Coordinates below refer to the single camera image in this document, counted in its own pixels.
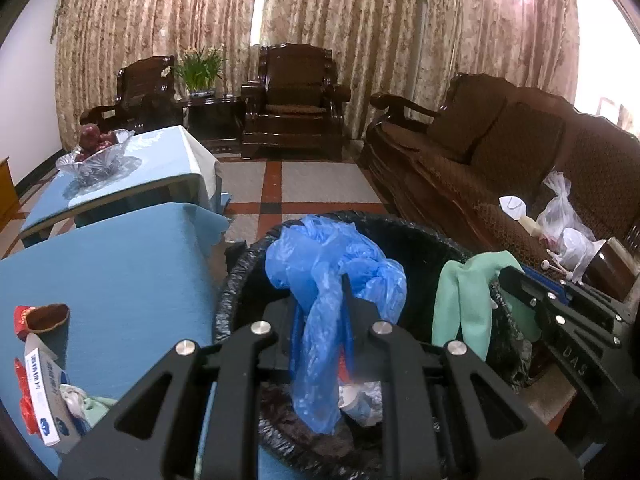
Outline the green rubber glove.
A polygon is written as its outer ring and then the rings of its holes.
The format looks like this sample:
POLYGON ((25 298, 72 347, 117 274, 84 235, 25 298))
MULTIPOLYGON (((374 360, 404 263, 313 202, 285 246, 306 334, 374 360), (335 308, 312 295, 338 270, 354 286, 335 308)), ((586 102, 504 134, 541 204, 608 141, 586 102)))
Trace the green rubber glove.
POLYGON ((106 396, 90 396, 84 389, 63 384, 61 399, 78 434, 83 436, 116 405, 117 400, 106 396))
MULTIPOLYGON (((496 303, 491 298, 490 285, 499 273, 513 268, 521 270, 514 255, 503 252, 482 252, 465 262, 447 261, 442 267, 437 285, 431 341, 443 347, 449 341, 463 341, 477 356, 486 359, 496 303)), ((508 320, 515 324, 516 334, 506 338, 513 341, 523 365, 529 367, 533 359, 533 343, 541 335, 535 313, 525 302, 510 292, 503 294, 508 320)))

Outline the blue plastic bag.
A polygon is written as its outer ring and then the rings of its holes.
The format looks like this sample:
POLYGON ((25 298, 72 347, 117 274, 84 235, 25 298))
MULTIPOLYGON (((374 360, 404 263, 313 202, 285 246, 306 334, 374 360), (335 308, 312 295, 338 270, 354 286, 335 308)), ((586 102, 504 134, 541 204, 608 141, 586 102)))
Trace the blue plastic bag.
POLYGON ((316 434, 332 434, 338 408, 338 363, 348 346, 342 277, 358 298, 375 304, 378 316, 395 323, 407 299, 402 265, 386 257, 352 222, 308 214, 285 226, 266 251, 270 284, 295 300, 290 373, 293 408, 316 434))

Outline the clear white plastic bag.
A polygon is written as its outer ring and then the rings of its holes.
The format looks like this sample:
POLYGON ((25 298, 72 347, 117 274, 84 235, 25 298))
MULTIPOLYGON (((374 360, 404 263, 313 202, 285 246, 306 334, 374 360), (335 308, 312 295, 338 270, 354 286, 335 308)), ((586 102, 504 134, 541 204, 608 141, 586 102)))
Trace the clear white plastic bag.
POLYGON ((381 383, 339 385, 338 407, 344 415, 361 427, 375 426, 383 419, 381 383))

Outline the white plastic bags on sofa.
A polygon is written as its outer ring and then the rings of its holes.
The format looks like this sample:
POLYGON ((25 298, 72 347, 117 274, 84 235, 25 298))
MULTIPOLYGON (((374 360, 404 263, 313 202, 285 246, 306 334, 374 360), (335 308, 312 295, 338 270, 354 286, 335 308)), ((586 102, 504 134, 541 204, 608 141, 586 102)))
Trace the white plastic bags on sofa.
POLYGON ((551 171, 544 185, 554 194, 536 222, 549 242, 552 259, 567 270, 568 278, 580 282, 605 240, 597 240, 570 203, 572 184, 562 172, 551 171))

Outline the white cup on sofa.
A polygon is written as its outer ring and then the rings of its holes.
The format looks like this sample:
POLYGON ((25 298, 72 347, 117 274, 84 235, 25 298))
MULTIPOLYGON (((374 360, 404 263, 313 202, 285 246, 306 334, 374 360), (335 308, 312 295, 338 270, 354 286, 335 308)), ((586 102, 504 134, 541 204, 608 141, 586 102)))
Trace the white cup on sofa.
POLYGON ((501 210, 512 220, 518 222, 530 236, 541 236, 541 227, 527 214, 527 206, 524 200, 521 200, 518 196, 501 196, 499 205, 501 210))

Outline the white blue carton box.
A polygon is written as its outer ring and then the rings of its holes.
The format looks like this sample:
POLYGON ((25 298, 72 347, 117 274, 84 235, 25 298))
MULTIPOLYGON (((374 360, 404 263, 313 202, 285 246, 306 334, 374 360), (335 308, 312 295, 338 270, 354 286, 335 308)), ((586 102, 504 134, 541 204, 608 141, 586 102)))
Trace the white blue carton box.
POLYGON ((37 429, 48 448, 67 454, 79 442, 84 427, 72 415, 62 397, 66 374, 56 364, 56 356, 36 334, 28 334, 24 360, 29 395, 37 429))

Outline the dark wooden sofa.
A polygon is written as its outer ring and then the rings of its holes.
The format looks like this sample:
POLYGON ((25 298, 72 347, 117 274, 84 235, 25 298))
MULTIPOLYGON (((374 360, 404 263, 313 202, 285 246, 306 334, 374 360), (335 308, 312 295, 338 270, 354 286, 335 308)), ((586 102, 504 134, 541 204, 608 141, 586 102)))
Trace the dark wooden sofa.
POLYGON ((636 274, 614 244, 639 250, 639 142, 612 122, 579 113, 560 96, 502 78, 461 74, 428 110, 402 96, 370 99, 362 158, 402 218, 443 232, 471 252, 506 250, 538 268, 549 244, 500 209, 520 198, 532 216, 552 200, 546 177, 570 181, 568 199, 603 244, 586 282, 624 299, 636 274))

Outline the blue tablecloth near table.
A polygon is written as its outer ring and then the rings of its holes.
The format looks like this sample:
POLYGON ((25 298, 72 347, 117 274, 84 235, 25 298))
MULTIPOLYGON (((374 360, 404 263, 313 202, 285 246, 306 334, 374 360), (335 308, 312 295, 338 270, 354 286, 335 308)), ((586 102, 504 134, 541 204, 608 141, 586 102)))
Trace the blue tablecloth near table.
MULTIPOLYGON (((28 434, 14 359, 17 306, 67 304, 70 319, 44 336, 71 384, 117 402, 178 342, 213 346, 214 282, 209 258, 226 218, 190 204, 163 204, 84 226, 1 263, 1 474, 61 479, 67 454, 28 434)), ((257 478, 286 469, 258 466, 257 478)))

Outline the blue tablecloth table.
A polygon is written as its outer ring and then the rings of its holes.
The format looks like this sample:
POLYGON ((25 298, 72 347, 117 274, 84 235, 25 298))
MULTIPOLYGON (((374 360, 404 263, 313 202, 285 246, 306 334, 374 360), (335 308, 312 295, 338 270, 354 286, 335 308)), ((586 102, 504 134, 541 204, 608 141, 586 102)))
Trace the blue tablecloth table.
POLYGON ((130 136, 114 170, 93 184, 58 172, 28 214, 20 239, 30 247, 49 238, 63 220, 80 228, 162 203, 189 203, 221 214, 229 200, 218 159, 186 128, 171 126, 130 136))
MULTIPOLYGON (((214 282, 209 258, 226 218, 190 204, 163 204, 84 226, 1 263, 1 474, 61 479, 67 454, 28 434, 14 359, 17 306, 67 304, 70 319, 44 336, 71 384, 117 402, 178 342, 213 346, 214 282)), ((258 466, 257 478, 286 469, 258 466)))

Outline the red plastic wrapper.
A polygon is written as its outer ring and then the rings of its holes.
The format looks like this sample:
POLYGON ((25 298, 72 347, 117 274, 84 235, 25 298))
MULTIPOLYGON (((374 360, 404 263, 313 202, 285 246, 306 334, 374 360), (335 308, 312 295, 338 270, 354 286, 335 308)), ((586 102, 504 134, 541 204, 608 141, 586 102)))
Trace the red plastic wrapper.
POLYGON ((22 362, 14 359, 14 370, 21 391, 20 411, 28 434, 39 434, 37 417, 35 415, 32 398, 30 397, 26 370, 22 362))

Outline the red brown paper cup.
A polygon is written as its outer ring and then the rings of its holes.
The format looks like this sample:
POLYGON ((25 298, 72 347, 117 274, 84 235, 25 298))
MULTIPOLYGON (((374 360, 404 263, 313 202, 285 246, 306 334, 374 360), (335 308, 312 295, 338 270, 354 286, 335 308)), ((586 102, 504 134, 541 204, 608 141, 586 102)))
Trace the red brown paper cup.
POLYGON ((14 332, 18 339, 29 334, 44 334, 64 325, 70 317, 67 304, 47 304, 40 307, 17 306, 13 312, 14 332))

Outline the blue tablecloth far table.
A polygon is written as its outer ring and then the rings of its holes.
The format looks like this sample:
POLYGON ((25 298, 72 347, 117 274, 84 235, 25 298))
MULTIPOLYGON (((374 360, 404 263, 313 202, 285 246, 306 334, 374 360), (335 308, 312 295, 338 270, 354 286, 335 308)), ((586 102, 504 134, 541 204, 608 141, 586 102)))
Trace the blue tablecloth far table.
POLYGON ((63 220, 80 228, 162 203, 189 203, 221 214, 229 200, 218 159, 186 128, 171 126, 130 136, 114 170, 93 184, 58 172, 28 214, 20 239, 30 247, 49 238, 63 220))

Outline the floral beige curtains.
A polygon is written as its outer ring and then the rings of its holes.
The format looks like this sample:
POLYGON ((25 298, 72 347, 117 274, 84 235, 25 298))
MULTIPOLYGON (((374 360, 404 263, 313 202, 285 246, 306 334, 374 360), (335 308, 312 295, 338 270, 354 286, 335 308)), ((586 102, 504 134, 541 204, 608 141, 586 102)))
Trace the floral beige curtains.
POLYGON ((436 105, 468 73, 572 100, 578 79, 577 0, 58 0, 52 36, 64 148, 81 114, 114 98, 122 67, 198 48, 221 50, 231 91, 256 74, 262 46, 331 50, 352 90, 351 136, 377 91, 436 105))

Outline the glass fruit bowl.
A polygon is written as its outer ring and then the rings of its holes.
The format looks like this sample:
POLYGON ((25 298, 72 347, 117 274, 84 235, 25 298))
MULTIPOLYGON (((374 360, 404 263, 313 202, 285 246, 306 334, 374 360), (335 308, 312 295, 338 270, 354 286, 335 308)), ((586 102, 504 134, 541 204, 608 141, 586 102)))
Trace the glass fruit bowl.
POLYGON ((124 166, 126 148, 134 137, 134 132, 119 129, 114 133, 117 143, 102 148, 83 160, 77 160, 77 156, 81 154, 81 147, 77 145, 73 151, 62 155, 55 162, 55 168, 71 177, 80 188, 86 188, 114 176, 124 166))

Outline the wooden tv cabinet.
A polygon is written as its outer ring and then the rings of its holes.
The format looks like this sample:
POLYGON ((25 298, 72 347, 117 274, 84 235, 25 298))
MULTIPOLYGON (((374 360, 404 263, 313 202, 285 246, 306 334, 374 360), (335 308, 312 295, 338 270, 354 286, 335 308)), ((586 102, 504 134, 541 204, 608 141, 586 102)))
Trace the wooden tv cabinet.
POLYGON ((11 170, 9 159, 0 162, 0 230, 3 230, 21 208, 11 170))

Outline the dark wooden side table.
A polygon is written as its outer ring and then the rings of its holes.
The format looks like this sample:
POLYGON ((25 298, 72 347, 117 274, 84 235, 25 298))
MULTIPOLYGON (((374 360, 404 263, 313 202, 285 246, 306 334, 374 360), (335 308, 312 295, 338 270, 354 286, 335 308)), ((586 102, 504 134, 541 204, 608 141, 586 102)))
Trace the dark wooden side table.
POLYGON ((239 153, 245 127, 245 102, 233 94, 196 94, 181 102, 186 130, 210 152, 239 153))

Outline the red fruit in bowl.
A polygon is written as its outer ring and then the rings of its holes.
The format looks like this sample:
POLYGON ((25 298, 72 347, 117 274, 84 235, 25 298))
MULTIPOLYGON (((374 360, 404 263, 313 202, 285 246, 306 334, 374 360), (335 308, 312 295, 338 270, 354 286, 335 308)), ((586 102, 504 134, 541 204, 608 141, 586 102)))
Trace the red fruit in bowl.
POLYGON ((99 151, 118 143, 113 131, 102 132, 96 124, 83 125, 80 130, 79 153, 75 162, 83 162, 99 151))

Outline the potted green plant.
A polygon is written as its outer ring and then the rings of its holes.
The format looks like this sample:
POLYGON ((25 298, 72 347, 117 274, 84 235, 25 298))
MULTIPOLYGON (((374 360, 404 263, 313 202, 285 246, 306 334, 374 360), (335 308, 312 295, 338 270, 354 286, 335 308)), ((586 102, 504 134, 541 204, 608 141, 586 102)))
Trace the potted green plant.
POLYGON ((178 55, 177 74, 186 93, 214 92, 224 68, 224 51, 218 47, 190 48, 178 55))

